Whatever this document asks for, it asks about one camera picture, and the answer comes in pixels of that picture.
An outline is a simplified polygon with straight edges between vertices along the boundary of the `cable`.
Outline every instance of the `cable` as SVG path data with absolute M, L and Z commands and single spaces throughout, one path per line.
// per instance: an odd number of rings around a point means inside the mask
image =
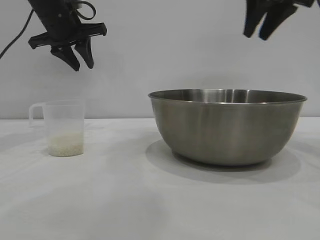
M 26 23 L 23 27 L 23 29 L 21 30 L 21 32 L 4 48 L 4 50 L 0 53 L 0 59 L 5 55 L 5 53 L 8 51 L 8 49 L 22 36 L 22 34 L 24 34 L 25 30 L 27 29 L 27 26 L 31 20 L 31 17 L 34 13 L 34 10 L 32 9 L 28 19 L 26 20 Z
M 91 19 L 93 19 L 93 18 L 96 16 L 97 10 L 96 10 L 95 6 L 93 6 L 90 2 L 87 2 L 87 1 L 75 1 L 74 3 L 75 3 L 75 4 L 84 4 L 84 5 L 87 5 L 87 6 L 89 6 L 89 7 L 92 9 L 92 11 L 93 11 L 93 17 L 86 17 L 86 16 L 83 16 L 83 15 L 76 9 L 76 10 L 75 10 L 75 13 L 76 13 L 80 18 L 82 18 L 82 19 L 84 19 L 84 20 L 91 20 Z

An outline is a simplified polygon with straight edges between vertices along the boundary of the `white table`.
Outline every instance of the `white table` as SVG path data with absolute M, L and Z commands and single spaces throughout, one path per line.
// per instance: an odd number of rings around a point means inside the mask
M 80 156 L 0 121 L 1 240 L 319 240 L 320 118 L 247 171 L 176 159 L 153 119 L 86 121 Z

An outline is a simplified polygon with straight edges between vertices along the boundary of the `metal bowl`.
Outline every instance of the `metal bowl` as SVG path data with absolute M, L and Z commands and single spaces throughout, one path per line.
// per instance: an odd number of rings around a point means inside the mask
M 166 144 L 191 160 L 245 166 L 287 144 L 305 96 L 259 90 L 182 89 L 149 94 Z

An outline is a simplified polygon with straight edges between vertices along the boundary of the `plastic measuring cup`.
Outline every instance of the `plastic measuring cup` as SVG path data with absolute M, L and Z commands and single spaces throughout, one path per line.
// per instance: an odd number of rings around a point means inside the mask
M 42 107 L 48 153 L 55 157 L 71 157 L 84 153 L 85 102 L 59 100 L 33 104 L 29 108 L 29 124 L 33 125 L 34 108 Z

